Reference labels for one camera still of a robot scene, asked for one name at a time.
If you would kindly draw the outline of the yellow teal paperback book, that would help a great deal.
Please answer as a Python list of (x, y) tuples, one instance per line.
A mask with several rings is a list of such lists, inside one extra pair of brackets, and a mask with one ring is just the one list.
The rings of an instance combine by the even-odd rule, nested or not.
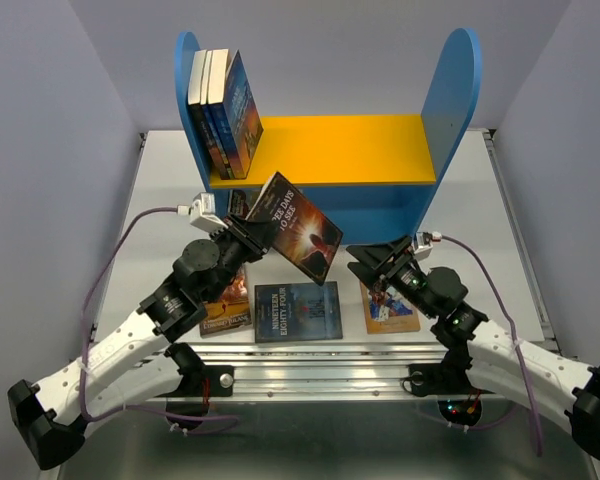
[(240, 218), (246, 218), (256, 203), (258, 196), (258, 190), (231, 190), (228, 198), (228, 213)]

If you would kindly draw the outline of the Three Days to See book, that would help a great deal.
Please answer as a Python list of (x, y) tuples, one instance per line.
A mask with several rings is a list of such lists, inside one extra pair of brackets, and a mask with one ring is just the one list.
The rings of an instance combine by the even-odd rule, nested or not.
[(278, 225), (273, 248), (317, 285), (323, 285), (343, 232), (295, 185), (275, 172), (246, 219)]

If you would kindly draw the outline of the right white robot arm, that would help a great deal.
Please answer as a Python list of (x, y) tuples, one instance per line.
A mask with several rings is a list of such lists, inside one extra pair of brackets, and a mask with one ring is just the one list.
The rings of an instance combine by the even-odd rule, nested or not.
[(501, 327), (466, 300), (468, 289), (448, 267), (424, 272), (409, 236), (385, 244), (351, 245), (349, 270), (380, 297), (393, 289), (433, 320), (447, 349), (440, 378), (452, 390), (467, 385), (499, 394), (546, 418), (600, 461), (600, 364), (565, 358), (530, 343), (515, 326)]

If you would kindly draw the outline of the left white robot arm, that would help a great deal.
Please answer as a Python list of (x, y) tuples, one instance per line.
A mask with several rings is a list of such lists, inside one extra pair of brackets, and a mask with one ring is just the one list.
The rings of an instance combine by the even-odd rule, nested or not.
[(118, 405), (101, 414), (88, 410), (146, 355), (163, 350), (174, 361), (167, 379), (179, 393), (201, 386), (201, 361), (180, 339), (206, 319), (207, 304), (220, 298), (244, 264), (262, 259), (279, 228), (276, 220), (235, 215), (213, 224), (208, 238), (190, 242), (171, 273), (114, 332), (95, 346), (83, 344), (80, 357), (56, 373), (8, 389), (11, 419), (41, 470), (70, 459), (83, 446), (88, 425), (133, 407), (121, 394)]

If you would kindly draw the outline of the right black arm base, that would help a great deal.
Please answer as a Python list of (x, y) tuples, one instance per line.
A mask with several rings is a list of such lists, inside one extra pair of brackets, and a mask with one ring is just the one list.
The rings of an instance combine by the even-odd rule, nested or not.
[(465, 350), (450, 350), (439, 363), (412, 363), (407, 376), (400, 380), (401, 388), (418, 398), (436, 396), (439, 418), (426, 418), (461, 430), (486, 431), (499, 426), (506, 416), (489, 423), (481, 421), (483, 390), (474, 387), (467, 376), (471, 360)]

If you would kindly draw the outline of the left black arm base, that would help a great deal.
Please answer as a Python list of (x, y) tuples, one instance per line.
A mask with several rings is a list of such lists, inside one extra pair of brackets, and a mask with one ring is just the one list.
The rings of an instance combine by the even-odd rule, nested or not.
[(174, 390), (163, 394), (163, 397), (196, 398), (192, 402), (167, 402), (167, 412), (185, 416), (185, 419), (168, 416), (166, 420), (176, 431), (185, 434), (202, 433), (206, 430), (203, 419), (211, 416), (211, 399), (233, 395), (235, 368), (226, 364), (207, 365), (185, 343), (168, 347), (165, 357), (175, 363), (179, 383)]

